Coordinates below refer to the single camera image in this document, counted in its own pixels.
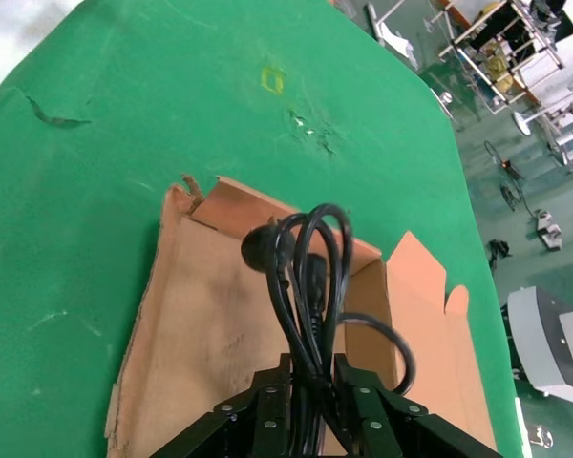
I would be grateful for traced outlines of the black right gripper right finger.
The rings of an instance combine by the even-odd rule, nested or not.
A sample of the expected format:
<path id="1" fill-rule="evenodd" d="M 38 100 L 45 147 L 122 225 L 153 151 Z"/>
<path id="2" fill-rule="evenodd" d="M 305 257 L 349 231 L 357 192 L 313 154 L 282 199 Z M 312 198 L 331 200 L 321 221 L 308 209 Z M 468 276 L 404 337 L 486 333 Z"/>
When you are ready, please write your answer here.
<path id="1" fill-rule="evenodd" d="M 374 372 L 334 356 L 338 425 L 349 457 L 498 457 L 442 417 L 386 389 Z"/>

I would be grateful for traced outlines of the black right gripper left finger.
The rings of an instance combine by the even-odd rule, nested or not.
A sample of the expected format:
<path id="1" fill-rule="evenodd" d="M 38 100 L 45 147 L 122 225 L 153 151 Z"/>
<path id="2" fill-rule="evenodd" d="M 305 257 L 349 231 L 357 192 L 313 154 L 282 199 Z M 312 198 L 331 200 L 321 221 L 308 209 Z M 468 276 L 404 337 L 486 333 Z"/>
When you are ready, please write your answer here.
<path id="1" fill-rule="evenodd" d="M 291 359 L 257 371 L 249 389 L 213 410 L 153 453 L 155 457 L 288 457 Z"/>

